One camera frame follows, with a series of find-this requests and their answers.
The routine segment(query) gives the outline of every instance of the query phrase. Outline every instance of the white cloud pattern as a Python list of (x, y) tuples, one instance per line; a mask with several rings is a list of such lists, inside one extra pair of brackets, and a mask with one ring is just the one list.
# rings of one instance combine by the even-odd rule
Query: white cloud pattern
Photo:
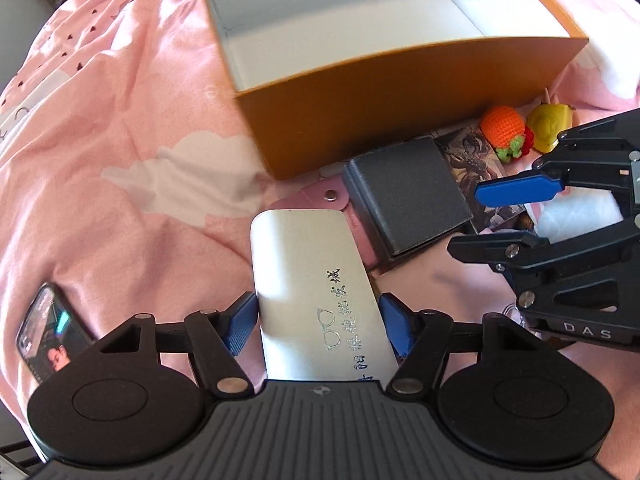
[(253, 140), (203, 130), (161, 146), (155, 158), (128, 170), (110, 166), (102, 177), (124, 189), (143, 212), (169, 215), (203, 228), (207, 215), (252, 216), (261, 205), (257, 175), (264, 171)]
[(572, 9), (589, 44), (575, 57), (585, 69), (597, 67), (607, 90), (621, 99), (633, 99), (640, 83), (640, 56), (630, 55), (640, 43), (640, 25), (626, 14)]

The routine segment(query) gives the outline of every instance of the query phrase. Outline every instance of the black notebook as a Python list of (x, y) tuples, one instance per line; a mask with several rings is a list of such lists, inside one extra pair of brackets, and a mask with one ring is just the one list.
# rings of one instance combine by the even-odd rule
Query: black notebook
[(418, 250), (468, 225), (472, 218), (430, 138), (352, 158), (342, 177), (382, 263)]

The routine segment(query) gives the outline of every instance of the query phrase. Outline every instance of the pink wallet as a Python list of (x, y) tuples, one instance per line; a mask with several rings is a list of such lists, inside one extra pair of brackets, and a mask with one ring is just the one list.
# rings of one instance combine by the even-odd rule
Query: pink wallet
[(365, 268), (371, 269), (378, 264), (378, 257), (364, 232), (364, 227), (356, 215), (353, 205), (351, 205), (349, 194), (340, 174), (306, 186), (299, 192), (274, 202), (267, 209), (334, 209), (342, 211)]

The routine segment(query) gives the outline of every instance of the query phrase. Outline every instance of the gray wall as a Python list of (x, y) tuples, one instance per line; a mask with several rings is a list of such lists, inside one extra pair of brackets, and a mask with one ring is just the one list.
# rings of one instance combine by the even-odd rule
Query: gray wall
[(47, 0), (0, 0), (0, 91), (22, 66), (53, 10)]

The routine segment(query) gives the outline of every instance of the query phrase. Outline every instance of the ribbed black surface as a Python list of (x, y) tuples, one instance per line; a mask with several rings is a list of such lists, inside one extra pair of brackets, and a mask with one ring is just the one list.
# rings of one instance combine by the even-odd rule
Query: ribbed black surface
[(514, 472), (480, 462), (442, 434), (421, 404), (396, 402), (377, 383), (270, 381), (225, 402), (202, 431), (154, 463), (81, 470), (49, 463), (38, 480), (612, 480), (594, 463)]

